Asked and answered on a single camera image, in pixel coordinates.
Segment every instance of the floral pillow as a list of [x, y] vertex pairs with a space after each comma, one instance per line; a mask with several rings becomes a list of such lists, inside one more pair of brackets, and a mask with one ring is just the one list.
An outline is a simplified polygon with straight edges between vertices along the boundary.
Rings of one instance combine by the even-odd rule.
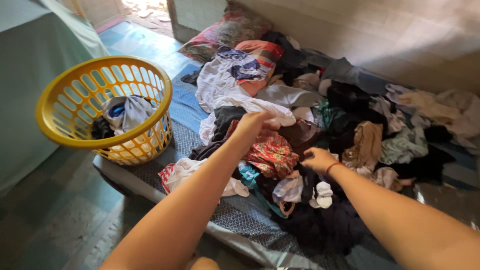
[[204, 62], [211, 58], [221, 46], [235, 48], [245, 40], [258, 40], [272, 24], [243, 5], [227, 1], [222, 20], [206, 28], [178, 52], [192, 59]]

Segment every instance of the tiled floor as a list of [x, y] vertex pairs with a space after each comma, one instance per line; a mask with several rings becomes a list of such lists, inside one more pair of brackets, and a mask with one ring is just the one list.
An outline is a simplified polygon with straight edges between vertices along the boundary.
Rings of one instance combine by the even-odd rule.
[[[176, 53], [180, 42], [127, 22], [100, 38], [111, 54], [148, 58], [171, 78], [192, 63]], [[153, 207], [114, 190], [94, 169], [93, 158], [90, 151], [60, 147], [0, 199], [0, 269], [97, 269]], [[207, 235], [198, 249], [223, 269], [252, 265]]]

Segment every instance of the bracelet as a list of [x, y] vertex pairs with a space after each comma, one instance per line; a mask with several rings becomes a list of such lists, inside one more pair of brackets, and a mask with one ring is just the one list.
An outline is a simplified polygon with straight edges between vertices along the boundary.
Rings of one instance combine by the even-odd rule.
[[331, 169], [333, 166], [338, 165], [338, 164], [343, 165], [342, 162], [335, 162], [335, 163], [333, 163], [332, 165], [328, 166], [327, 170], [325, 171], [325, 175], [328, 175], [328, 172], [330, 172], [330, 169]]

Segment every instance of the laundry basket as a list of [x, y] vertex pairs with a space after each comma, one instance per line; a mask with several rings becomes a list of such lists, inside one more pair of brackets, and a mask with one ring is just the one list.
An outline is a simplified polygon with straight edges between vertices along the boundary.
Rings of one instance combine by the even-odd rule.
[[[101, 104], [116, 96], [139, 95], [157, 109], [141, 125], [121, 135], [95, 140], [94, 119]], [[172, 83], [165, 71], [146, 59], [107, 56], [78, 64], [53, 80], [41, 95], [36, 120], [53, 142], [93, 150], [121, 165], [137, 165], [160, 155], [173, 137], [168, 107]]]

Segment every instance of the mattress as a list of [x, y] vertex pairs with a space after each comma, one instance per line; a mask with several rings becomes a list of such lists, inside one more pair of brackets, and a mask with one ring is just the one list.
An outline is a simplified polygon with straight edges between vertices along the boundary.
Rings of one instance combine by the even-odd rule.
[[[196, 87], [180, 80], [182, 76], [198, 69], [197, 66], [188, 65], [172, 80], [174, 94], [169, 112], [174, 139], [165, 152], [154, 161], [139, 166], [120, 166], [97, 156], [94, 166], [104, 177], [154, 202], [158, 202], [166, 196], [157, 173], [169, 163], [175, 163], [180, 158], [188, 157], [191, 150], [201, 144], [198, 135], [200, 121], [208, 114], [198, 105], [194, 96]], [[373, 84], [366, 83], [368, 85], [376, 85], [379, 88], [380, 86], [384, 87], [387, 83], [384, 79], [374, 76], [369, 78], [368, 76], [371, 75], [364, 75], [364, 78], [373, 82]], [[476, 172], [475, 159], [472, 159], [468, 153], [459, 152], [454, 147], [442, 146], [442, 148], [448, 150], [449, 153], [455, 153], [457, 159], [460, 158], [462, 163], [467, 163], [469, 170]], [[410, 196], [415, 198], [422, 196], [421, 186], [416, 185], [410, 191]], [[389, 253], [373, 237], [366, 237], [347, 256], [342, 254], [307, 256], [295, 237], [282, 231], [276, 223], [270, 220], [270, 216], [271, 213], [255, 196], [223, 197], [210, 219], [206, 232], [268, 267], [400, 269]]]

